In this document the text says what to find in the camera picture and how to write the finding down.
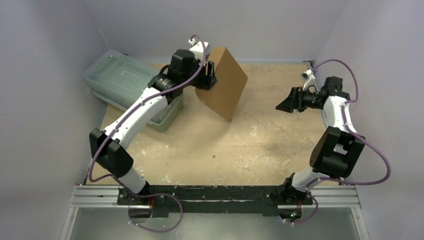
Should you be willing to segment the clear plastic storage box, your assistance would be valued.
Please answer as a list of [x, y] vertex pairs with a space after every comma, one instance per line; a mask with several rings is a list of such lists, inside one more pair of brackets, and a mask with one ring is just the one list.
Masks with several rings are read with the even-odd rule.
[[107, 50], [84, 73], [94, 96], [126, 111], [160, 70], [118, 51]]

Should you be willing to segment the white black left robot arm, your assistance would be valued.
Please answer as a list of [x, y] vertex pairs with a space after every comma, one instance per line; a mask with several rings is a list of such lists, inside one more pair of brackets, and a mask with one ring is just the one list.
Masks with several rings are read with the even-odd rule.
[[104, 130], [94, 128], [89, 134], [92, 163], [88, 179], [92, 176], [94, 164], [98, 163], [120, 184], [130, 190], [129, 197], [138, 205], [149, 199], [149, 183], [135, 170], [134, 160], [127, 148], [137, 133], [159, 112], [182, 95], [184, 88], [193, 86], [210, 90], [217, 82], [214, 63], [207, 61], [207, 50], [178, 49], [171, 57], [170, 64], [154, 76], [141, 96], [112, 124]]

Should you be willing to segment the brown cardboard box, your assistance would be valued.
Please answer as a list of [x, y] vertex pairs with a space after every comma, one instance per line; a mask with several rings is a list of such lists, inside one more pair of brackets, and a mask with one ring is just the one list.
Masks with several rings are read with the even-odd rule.
[[209, 90], [196, 88], [195, 94], [206, 107], [231, 122], [248, 77], [226, 47], [214, 47], [208, 62], [214, 63], [216, 84]]

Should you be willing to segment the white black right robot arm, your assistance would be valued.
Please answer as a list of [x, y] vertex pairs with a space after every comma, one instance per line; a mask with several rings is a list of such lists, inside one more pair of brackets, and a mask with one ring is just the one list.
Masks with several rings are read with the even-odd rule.
[[288, 97], [276, 106], [276, 110], [286, 113], [319, 109], [327, 120], [327, 128], [312, 150], [309, 167], [285, 179], [280, 191], [284, 202], [303, 200], [319, 181], [346, 178], [353, 171], [365, 144], [354, 136], [356, 130], [352, 126], [346, 127], [350, 115], [342, 106], [349, 99], [350, 95], [343, 91], [342, 78], [330, 76], [318, 92], [292, 87]]

